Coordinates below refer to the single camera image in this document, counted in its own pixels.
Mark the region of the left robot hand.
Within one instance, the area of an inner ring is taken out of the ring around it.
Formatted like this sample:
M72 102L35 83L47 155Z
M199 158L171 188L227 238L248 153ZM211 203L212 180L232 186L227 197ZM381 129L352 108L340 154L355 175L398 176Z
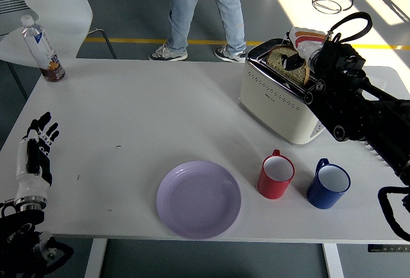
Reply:
M18 146L16 178L19 188L16 200L47 198L47 189L53 179L49 155L59 134L58 123L51 123L49 111L31 121Z

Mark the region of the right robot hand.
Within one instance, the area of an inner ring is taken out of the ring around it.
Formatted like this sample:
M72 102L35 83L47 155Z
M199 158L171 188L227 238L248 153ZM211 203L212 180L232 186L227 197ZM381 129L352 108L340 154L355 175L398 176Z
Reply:
M306 62L309 69L314 71L314 62L322 50L327 34L313 29L292 27L286 35L297 54L293 56L283 54L281 56L283 68L295 70L300 68L303 62Z

